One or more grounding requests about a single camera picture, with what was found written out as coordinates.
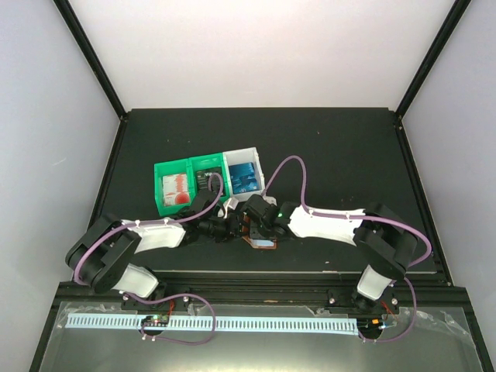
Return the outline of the brown leather card holder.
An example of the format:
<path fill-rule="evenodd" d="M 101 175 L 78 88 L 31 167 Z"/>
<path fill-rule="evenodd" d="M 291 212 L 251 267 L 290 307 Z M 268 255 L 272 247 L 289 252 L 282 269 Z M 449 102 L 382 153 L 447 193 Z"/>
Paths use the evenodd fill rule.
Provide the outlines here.
<path fill-rule="evenodd" d="M 243 215 L 241 238 L 255 250 L 276 250 L 277 239 L 261 234 L 261 228 L 246 214 Z"/>

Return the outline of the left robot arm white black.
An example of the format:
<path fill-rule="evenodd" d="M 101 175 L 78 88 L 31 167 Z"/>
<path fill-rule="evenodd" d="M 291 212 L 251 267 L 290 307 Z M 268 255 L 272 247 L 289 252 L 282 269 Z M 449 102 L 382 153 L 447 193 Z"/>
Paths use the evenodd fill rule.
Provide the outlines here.
<path fill-rule="evenodd" d="M 217 194 L 202 191 L 191 205 L 173 217 L 159 220 L 119 220 L 104 215 L 70 248 L 65 263 L 76 283 L 87 285 L 97 294 L 116 290 L 138 296 L 149 309 L 160 308 L 166 290 L 148 267 L 132 264 L 138 253 L 178 248 L 195 243 L 201 236 L 217 243 L 241 235 L 241 222 L 235 210 L 239 200 L 213 202 Z"/>

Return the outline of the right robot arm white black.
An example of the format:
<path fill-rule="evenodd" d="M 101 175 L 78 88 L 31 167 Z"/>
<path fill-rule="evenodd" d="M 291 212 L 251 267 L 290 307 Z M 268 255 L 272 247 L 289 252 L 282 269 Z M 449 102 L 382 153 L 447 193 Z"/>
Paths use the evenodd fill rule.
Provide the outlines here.
<path fill-rule="evenodd" d="M 394 213 L 378 203 L 333 211 L 290 202 L 277 206 L 254 195 L 241 212 L 266 239 L 318 238 L 356 247 L 367 262 L 352 293 L 353 305 L 361 312 L 371 312 L 387 287 L 404 278 L 419 241 L 410 226 L 394 221 Z"/>

